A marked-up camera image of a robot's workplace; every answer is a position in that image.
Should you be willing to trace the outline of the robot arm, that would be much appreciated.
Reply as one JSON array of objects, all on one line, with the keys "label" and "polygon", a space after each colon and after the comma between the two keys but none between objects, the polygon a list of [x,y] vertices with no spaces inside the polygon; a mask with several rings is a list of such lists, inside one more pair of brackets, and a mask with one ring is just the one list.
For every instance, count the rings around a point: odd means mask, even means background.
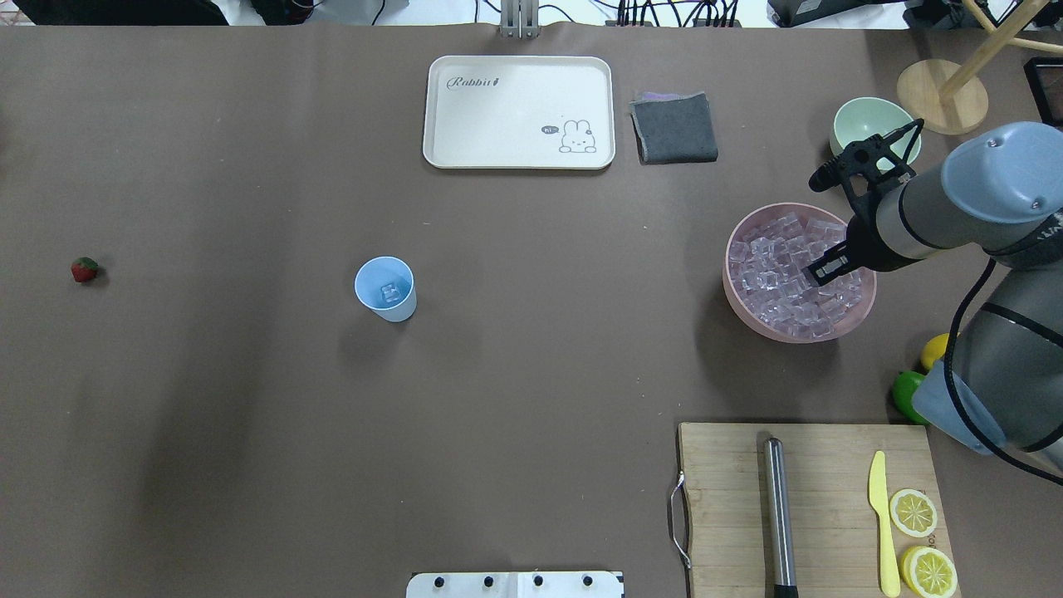
[{"label": "robot arm", "polygon": [[912,409],[973,451],[1061,483],[1062,261],[1058,129],[1018,121],[915,173],[892,146],[922,119],[846,146],[810,189],[842,187],[845,238],[806,269],[823,287],[859,268],[892,272],[954,247],[988,264],[954,313]]}]

